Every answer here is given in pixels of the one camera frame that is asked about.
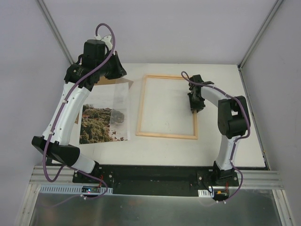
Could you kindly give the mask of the clear acrylic sheet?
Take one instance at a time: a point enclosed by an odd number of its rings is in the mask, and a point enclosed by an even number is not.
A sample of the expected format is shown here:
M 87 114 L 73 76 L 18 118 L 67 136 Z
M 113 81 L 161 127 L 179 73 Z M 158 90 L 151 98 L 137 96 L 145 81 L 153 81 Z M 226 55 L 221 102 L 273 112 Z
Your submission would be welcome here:
M 129 82 L 122 79 L 118 79 L 114 85 L 110 136 L 113 141 L 127 141 L 130 139 Z

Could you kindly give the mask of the light wooden picture frame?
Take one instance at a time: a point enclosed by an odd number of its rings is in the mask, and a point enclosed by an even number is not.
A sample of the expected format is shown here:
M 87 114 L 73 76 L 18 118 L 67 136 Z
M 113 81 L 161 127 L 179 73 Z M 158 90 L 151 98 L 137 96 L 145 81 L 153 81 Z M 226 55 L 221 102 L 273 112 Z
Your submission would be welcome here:
M 143 80 L 142 80 L 138 121 L 137 121 L 137 127 L 136 127 L 135 134 L 139 137 L 197 140 L 198 139 L 198 118 L 197 118 L 196 112 L 194 112 L 192 114 L 193 135 L 177 135 L 177 134 L 142 132 L 141 131 L 142 120 L 143 120 L 144 98 L 145 98 L 146 84 L 147 84 L 148 79 L 184 80 L 183 77 L 175 76 L 175 75 L 164 75 L 164 74 L 146 74 L 146 75 L 144 75 Z

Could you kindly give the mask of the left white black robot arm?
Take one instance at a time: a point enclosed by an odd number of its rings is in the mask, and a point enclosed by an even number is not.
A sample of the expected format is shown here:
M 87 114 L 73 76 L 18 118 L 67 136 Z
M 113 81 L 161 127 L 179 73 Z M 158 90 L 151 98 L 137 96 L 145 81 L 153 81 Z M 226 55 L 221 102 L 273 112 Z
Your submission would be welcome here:
M 125 75 L 118 54 L 107 38 L 87 40 L 83 54 L 66 71 L 62 96 L 48 127 L 41 136 L 33 137 L 32 145 L 48 158 L 83 171 L 83 178 L 95 183 L 99 179 L 99 164 L 70 145 L 72 128 L 84 101 L 100 78 L 112 80 Z

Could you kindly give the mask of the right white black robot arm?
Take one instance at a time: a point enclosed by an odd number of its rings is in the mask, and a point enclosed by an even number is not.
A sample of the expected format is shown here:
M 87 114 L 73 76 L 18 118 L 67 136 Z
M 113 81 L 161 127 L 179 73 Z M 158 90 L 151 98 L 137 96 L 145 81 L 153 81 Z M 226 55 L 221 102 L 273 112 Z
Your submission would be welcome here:
M 222 186 L 235 177 L 234 159 L 239 141 L 250 135 L 251 122 L 246 98 L 230 96 L 213 82 L 203 81 L 199 74 L 186 78 L 189 81 L 191 112 L 202 111 L 206 100 L 217 107 L 217 126 L 222 141 L 209 181 L 213 185 Z

